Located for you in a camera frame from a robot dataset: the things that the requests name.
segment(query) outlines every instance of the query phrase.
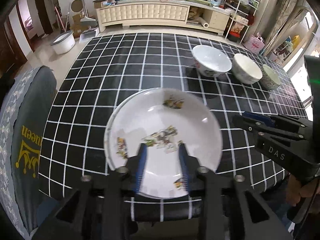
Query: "tufted cabinet panel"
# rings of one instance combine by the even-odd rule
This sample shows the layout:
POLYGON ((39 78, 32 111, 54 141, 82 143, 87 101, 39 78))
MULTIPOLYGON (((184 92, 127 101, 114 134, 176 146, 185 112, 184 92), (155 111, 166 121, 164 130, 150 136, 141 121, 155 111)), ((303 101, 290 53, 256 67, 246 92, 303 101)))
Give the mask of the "tufted cabinet panel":
POLYGON ((164 4, 134 4, 100 10, 101 23, 129 19, 170 19, 184 21, 187 7, 164 4))

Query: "pink gift bag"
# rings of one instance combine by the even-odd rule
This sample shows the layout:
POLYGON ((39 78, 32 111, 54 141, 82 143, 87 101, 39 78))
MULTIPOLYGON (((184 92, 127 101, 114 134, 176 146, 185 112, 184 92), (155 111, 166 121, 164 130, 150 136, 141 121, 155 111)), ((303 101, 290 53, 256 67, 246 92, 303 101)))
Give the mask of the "pink gift bag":
POLYGON ((264 43, 261 36, 257 33, 257 37, 250 35, 249 39, 244 43, 244 46, 251 52, 258 54, 260 50, 263 49, 264 43))

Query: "screw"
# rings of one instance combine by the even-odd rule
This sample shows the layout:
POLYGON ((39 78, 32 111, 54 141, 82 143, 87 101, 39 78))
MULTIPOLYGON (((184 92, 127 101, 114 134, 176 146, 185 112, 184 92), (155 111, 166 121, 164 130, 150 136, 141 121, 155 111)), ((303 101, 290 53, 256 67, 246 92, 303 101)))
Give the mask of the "screw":
POLYGON ((127 167, 124 167, 124 166, 121 166, 119 168, 116 168, 116 172, 119 172, 119 173, 127 173, 128 172, 128 168, 127 167))
POLYGON ((243 175, 236 175, 236 176, 235 176, 235 181, 236 181, 236 182, 243 182, 243 181, 245 181, 245 176, 243 176, 243 175))
POLYGON ((81 177, 81 181, 83 182, 89 182, 91 180, 91 176, 90 175, 83 175, 81 177))
POLYGON ((204 166, 200 166, 197 170, 199 173, 207 173, 209 171, 208 168, 204 166))

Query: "hand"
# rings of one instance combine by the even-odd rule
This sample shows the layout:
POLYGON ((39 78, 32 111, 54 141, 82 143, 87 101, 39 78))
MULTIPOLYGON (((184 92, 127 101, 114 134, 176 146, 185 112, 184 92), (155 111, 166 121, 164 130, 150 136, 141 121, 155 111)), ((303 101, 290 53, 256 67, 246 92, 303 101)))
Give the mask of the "hand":
POLYGON ((301 187, 300 181, 298 181, 292 174, 290 174, 288 186, 286 189, 286 201, 292 206, 296 206, 302 197, 309 198, 312 197, 315 190, 318 179, 314 179, 307 185, 301 187))

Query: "white bucket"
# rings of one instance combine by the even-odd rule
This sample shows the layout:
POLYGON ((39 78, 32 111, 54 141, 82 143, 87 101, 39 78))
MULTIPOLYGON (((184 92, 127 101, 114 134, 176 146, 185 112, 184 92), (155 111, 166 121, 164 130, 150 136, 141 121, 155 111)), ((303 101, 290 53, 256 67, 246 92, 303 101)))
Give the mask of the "white bucket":
POLYGON ((57 54, 63 54, 72 49, 76 44, 75 38, 73 37, 73 31, 60 34, 53 43, 52 48, 57 54))

